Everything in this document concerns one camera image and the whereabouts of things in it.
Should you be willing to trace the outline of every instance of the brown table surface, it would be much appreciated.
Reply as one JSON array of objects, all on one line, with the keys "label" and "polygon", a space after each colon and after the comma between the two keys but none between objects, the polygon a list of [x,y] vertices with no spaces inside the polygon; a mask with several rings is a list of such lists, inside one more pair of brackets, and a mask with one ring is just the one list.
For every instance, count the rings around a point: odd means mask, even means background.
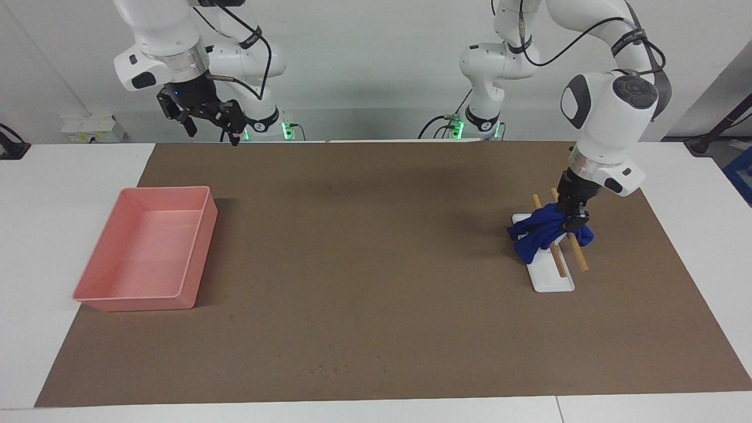
[{"label": "brown table surface", "polygon": [[36,405],[752,390],[641,192],[532,290],[504,228],[569,146],[157,145],[140,186],[219,209],[197,305],[81,306]]}]

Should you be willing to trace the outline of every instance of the pink plastic container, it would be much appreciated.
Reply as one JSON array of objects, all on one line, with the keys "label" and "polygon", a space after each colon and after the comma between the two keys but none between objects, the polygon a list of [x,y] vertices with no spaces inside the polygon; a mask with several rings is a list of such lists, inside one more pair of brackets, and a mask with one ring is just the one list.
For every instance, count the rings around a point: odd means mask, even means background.
[{"label": "pink plastic container", "polygon": [[73,299],[106,312],[192,308],[216,221],[209,187],[122,190]]}]

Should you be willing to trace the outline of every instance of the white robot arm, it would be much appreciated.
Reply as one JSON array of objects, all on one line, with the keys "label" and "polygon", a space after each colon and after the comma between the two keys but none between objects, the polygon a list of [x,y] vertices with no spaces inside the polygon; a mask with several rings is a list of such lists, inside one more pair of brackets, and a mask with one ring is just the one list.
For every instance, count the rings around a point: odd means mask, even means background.
[{"label": "white robot arm", "polygon": [[[196,134],[193,118],[206,119],[229,134],[237,145],[241,138],[284,136],[289,130],[266,86],[281,75],[286,63],[278,48],[262,36],[255,22],[240,20],[233,11],[245,0],[114,0],[120,16],[131,27],[136,44],[115,58],[120,82],[129,91],[163,85],[157,99],[168,119]],[[191,19],[191,6],[222,9],[217,31],[228,41],[204,46]],[[237,100],[217,97],[215,81],[226,82]]]},{"label": "white robot arm", "polygon": [[[529,78],[539,55],[528,36],[542,0],[501,0],[495,28],[502,44],[471,46],[460,67],[473,84],[465,110],[465,128],[487,138],[499,117],[504,92],[500,79]],[[627,196],[639,188],[645,174],[626,152],[649,122],[666,107],[671,84],[632,7],[625,0],[547,0],[549,14],[564,28],[590,34],[611,47],[619,69],[577,75],[565,88],[561,109],[580,132],[559,182],[557,210],[564,213],[562,230],[587,222],[588,199],[600,187]]]}]

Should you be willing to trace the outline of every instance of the blue towel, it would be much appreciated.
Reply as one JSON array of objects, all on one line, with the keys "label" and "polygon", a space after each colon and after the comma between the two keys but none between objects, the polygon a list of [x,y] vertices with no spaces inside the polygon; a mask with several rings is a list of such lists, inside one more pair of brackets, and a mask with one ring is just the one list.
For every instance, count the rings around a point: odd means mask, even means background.
[{"label": "blue towel", "polygon": [[[509,237],[514,240],[514,251],[525,263],[532,263],[538,249],[547,250],[551,242],[556,241],[563,234],[559,230],[559,225],[562,223],[564,214],[554,211],[555,208],[556,204],[547,204],[535,210],[529,218],[507,228]],[[522,239],[517,239],[524,233],[527,235]],[[590,244],[596,237],[587,225],[573,230],[572,233],[577,236],[577,242],[581,247]]]}]

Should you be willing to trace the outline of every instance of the wooden stick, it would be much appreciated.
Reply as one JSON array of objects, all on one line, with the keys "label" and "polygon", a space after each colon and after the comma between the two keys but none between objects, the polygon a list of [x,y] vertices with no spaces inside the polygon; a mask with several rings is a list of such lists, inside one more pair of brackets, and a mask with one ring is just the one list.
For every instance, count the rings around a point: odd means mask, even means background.
[{"label": "wooden stick", "polygon": [[[559,193],[556,191],[556,188],[551,188],[551,196],[553,197],[553,201],[559,201]],[[580,243],[577,242],[577,236],[571,232],[566,235],[567,238],[569,238],[569,242],[572,244],[572,249],[575,250],[575,257],[577,258],[577,264],[580,265],[580,270],[582,272],[587,272],[590,268],[585,261],[585,254],[582,254]]]},{"label": "wooden stick", "polygon": [[[532,195],[532,203],[533,205],[535,205],[536,209],[543,207],[541,205],[541,198],[538,197],[538,194]],[[549,248],[551,249],[551,254],[553,255],[553,261],[554,263],[556,263],[556,269],[559,270],[559,277],[566,278],[566,269],[564,269],[564,263],[562,262],[562,258],[559,255],[559,247],[556,246],[555,242],[551,242]]]}]

